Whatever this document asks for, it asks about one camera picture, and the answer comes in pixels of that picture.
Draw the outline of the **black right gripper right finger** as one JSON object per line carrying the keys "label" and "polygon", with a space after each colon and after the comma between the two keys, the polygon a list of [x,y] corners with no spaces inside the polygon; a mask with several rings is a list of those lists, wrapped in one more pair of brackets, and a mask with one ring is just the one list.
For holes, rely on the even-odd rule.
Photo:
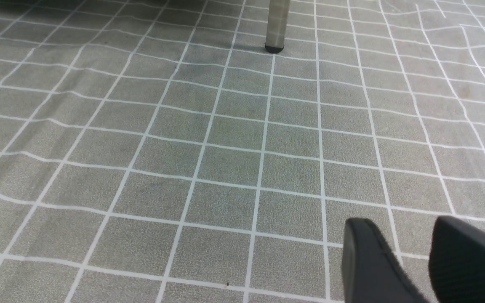
{"label": "black right gripper right finger", "polygon": [[440,303],[485,303],[485,232],[452,216],[438,217],[429,277]]}

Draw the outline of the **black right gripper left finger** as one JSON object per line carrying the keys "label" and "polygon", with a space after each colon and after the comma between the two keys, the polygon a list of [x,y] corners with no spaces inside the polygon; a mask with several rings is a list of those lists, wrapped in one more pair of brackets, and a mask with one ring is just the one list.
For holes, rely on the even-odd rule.
{"label": "black right gripper left finger", "polygon": [[427,303],[400,266],[379,227],[367,218],[345,221],[342,282],[346,303]]}

